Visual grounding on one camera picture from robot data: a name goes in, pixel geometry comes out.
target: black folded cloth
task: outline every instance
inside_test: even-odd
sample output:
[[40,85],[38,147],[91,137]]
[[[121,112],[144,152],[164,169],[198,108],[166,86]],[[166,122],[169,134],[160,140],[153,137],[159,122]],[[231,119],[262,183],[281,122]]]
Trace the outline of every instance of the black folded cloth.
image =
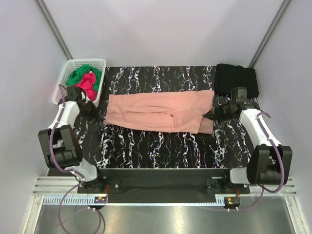
[[249,98],[259,96],[258,83],[253,68],[218,64],[216,66],[214,90],[218,94],[231,94],[231,90],[237,87],[247,88]]

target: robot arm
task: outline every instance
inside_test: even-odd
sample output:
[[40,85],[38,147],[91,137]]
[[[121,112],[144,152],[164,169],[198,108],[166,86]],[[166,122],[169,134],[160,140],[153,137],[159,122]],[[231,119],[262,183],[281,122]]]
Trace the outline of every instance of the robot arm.
[[204,117],[217,122],[231,118],[239,119],[252,140],[254,151],[248,166],[230,170],[232,183],[279,184],[282,178],[281,170],[272,143],[281,155],[285,172],[284,184],[287,183],[293,152],[289,146],[281,145],[273,136],[261,115],[262,113],[258,104],[247,98],[246,88],[236,88],[231,91],[231,100],[228,104],[214,107],[204,115]]
[[101,191],[105,186],[103,176],[101,176],[96,166],[91,165],[82,157],[82,150],[73,131],[75,119],[80,111],[92,121],[99,116],[99,110],[81,88],[70,86],[67,93],[61,119],[58,121],[63,108],[62,100],[58,104],[58,114],[53,123],[48,129],[41,130],[38,133],[45,162],[49,168],[56,167],[52,160],[49,140],[53,126],[58,122],[53,135],[53,149],[59,166],[65,170],[73,171],[73,174],[75,174],[74,172],[80,172],[77,176],[84,175],[83,186],[91,188],[93,191]]

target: pink cloth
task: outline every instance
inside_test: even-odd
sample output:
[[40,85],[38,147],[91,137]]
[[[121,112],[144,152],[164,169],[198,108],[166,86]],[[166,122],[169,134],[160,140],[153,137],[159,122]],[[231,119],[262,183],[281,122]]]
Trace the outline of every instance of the pink cloth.
[[97,91],[93,89],[93,84],[96,82],[96,79],[94,73],[86,73],[83,75],[82,81],[76,85],[86,91],[86,94],[91,101],[94,101],[98,95]]
[[106,124],[156,132],[213,132],[202,115],[211,110],[214,91],[109,95]]

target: white laundry basket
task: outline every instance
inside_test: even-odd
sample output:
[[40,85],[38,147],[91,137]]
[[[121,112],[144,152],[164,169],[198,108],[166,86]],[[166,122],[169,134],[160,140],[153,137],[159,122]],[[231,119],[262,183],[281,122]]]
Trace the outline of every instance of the white laundry basket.
[[54,94],[53,94],[52,102],[55,105],[57,105],[59,100],[61,99],[59,84],[62,84],[65,87],[67,87],[67,85],[65,83],[66,83],[69,75],[74,70],[76,70],[77,68],[81,67],[84,64],[88,64],[90,66],[97,68],[99,71],[102,71],[101,81],[99,83],[99,88],[98,88],[98,92],[97,92],[97,98],[93,101],[94,105],[96,107],[98,107],[99,98],[101,96],[101,90],[102,90],[102,85],[103,85],[103,81],[104,81],[105,68],[106,68],[106,60],[102,59],[102,58],[78,58],[78,59],[68,60],[65,63],[65,65],[64,65],[64,67],[63,67],[63,69],[59,75],[58,83],[57,83],[56,89],[55,89]]

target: folded garment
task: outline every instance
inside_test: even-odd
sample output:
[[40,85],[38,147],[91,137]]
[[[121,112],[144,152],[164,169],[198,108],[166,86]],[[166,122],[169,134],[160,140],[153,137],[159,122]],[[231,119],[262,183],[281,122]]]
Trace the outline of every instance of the folded garment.
[[88,98],[91,101],[94,101],[97,98],[97,91],[93,89],[93,84],[96,82],[96,75],[93,72],[89,72],[83,75],[82,81],[79,82],[76,86],[82,88]]
[[214,91],[109,95],[104,123],[156,132],[213,132],[203,118],[211,110]]
[[88,64],[84,64],[81,67],[74,70],[68,77],[66,84],[70,85],[77,85],[79,82],[82,81],[82,77],[84,74],[93,72],[96,75],[96,81],[93,83],[93,89],[98,92],[99,83],[101,81],[102,72],[99,71],[97,68],[90,66]]
[[231,94],[237,87],[246,87],[249,98],[259,96],[258,83],[255,70],[242,66],[218,64],[214,79],[214,90],[218,94]]

